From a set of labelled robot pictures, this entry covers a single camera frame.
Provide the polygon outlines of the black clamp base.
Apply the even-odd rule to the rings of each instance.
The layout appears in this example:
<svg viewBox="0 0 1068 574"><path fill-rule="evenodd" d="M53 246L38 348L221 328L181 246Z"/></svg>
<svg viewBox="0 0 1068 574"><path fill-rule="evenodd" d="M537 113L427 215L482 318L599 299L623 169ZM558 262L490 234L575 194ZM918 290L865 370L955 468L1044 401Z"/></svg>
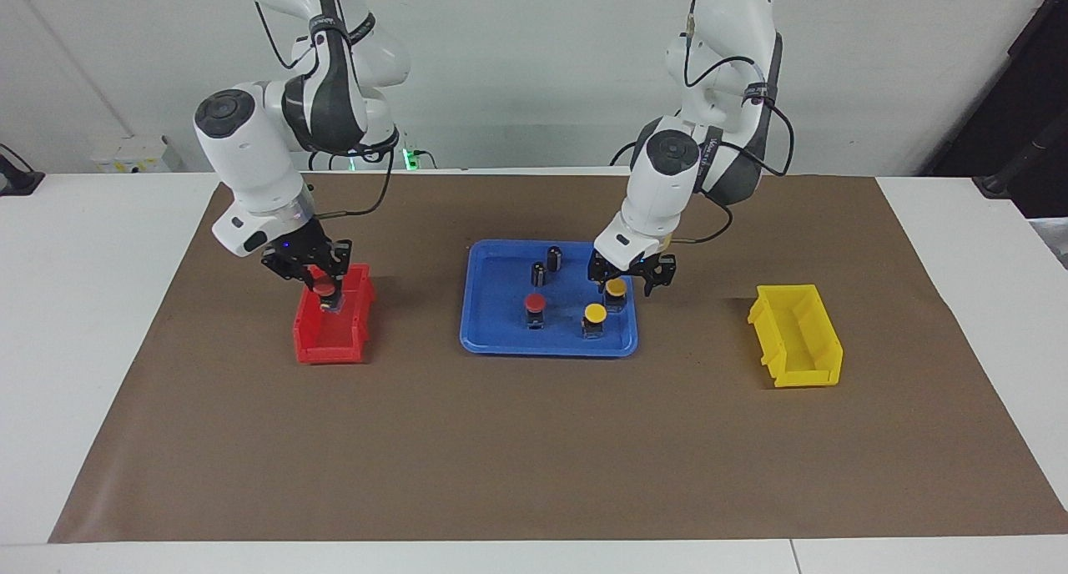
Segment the black clamp base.
<svg viewBox="0 0 1068 574"><path fill-rule="evenodd" d="M0 197L5 195L31 195L38 189L45 172L31 166L15 149L0 142Z"/></svg>

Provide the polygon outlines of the yellow plastic bin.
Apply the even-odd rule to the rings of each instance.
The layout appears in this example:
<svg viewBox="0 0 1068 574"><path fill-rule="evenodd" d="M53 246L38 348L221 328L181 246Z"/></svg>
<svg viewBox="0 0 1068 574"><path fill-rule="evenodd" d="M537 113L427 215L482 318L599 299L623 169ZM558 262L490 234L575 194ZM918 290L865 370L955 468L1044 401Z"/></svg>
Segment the yellow plastic bin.
<svg viewBox="0 0 1068 574"><path fill-rule="evenodd" d="M774 387L836 386L844 350L813 284L761 284L748 312Z"/></svg>

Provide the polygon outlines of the black equipment stand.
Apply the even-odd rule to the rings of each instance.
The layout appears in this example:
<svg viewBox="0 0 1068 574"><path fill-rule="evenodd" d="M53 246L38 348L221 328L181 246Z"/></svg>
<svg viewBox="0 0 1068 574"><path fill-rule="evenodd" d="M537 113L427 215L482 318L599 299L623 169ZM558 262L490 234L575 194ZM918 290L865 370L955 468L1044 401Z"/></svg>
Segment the black equipment stand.
<svg viewBox="0 0 1068 574"><path fill-rule="evenodd" d="M965 179L1026 218L1068 218L1068 0L1045 0L923 176Z"/></svg>

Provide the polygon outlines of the blue plastic tray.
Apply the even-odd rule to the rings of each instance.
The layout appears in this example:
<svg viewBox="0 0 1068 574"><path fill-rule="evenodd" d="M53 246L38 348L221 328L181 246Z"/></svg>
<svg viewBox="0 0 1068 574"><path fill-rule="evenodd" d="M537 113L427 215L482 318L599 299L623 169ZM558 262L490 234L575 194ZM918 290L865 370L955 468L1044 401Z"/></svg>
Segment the blue plastic tray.
<svg viewBox="0 0 1068 574"><path fill-rule="evenodd" d="M531 264L545 263L548 248L556 244L563 264L547 272L541 288L531 285ZM482 239L470 247L459 340L474 354L522 355L591 359L624 358L638 346L637 296L640 291L626 278L628 300L609 313L604 333L584 339L581 320L585 305L602 302L602 293L587 278L590 242L544 239ZM523 300L530 293L546 298L545 326L530 330Z"/></svg>

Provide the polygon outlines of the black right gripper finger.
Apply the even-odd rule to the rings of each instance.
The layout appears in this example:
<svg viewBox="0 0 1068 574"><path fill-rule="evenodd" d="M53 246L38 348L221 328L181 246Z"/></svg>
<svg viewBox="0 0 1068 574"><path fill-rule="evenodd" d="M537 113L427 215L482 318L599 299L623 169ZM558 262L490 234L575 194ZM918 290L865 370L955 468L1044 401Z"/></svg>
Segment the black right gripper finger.
<svg viewBox="0 0 1068 574"><path fill-rule="evenodd" d="M262 264L267 269L277 274L282 279L296 279L301 282L310 292L314 292L316 277L310 272L310 267L317 266L317 262L308 254L287 254L287 252L264 252Z"/></svg>
<svg viewBox="0 0 1068 574"><path fill-rule="evenodd" d="M352 242L349 239L339 239L331 243L329 278L333 284L333 295L342 292L343 280L350 269L350 255Z"/></svg>

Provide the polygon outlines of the red plastic bin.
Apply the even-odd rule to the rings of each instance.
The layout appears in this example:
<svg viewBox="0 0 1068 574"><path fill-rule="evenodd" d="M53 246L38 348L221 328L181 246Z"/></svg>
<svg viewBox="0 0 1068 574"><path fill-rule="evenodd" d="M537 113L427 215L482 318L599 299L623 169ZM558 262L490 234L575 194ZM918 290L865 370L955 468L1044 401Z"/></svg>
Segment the red plastic bin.
<svg viewBox="0 0 1068 574"><path fill-rule="evenodd" d="M376 291L370 264L351 264L342 284L340 310L320 308L320 297L304 289L293 323L299 364L362 364L370 342L370 309Z"/></svg>

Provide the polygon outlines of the brown paper table mat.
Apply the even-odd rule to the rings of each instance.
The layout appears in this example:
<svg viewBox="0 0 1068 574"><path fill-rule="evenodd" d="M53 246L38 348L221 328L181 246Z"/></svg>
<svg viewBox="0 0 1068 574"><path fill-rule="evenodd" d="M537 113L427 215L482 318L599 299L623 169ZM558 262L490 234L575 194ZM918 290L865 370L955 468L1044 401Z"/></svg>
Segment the brown paper table mat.
<svg viewBox="0 0 1068 574"><path fill-rule="evenodd" d="M765 179L637 301L625 359L473 355L481 239L582 239L625 179L398 176L329 224L370 361L298 364L299 285L214 239L217 189L53 542L1061 536L1058 501L873 179ZM778 388L748 312L813 284L836 386Z"/></svg>

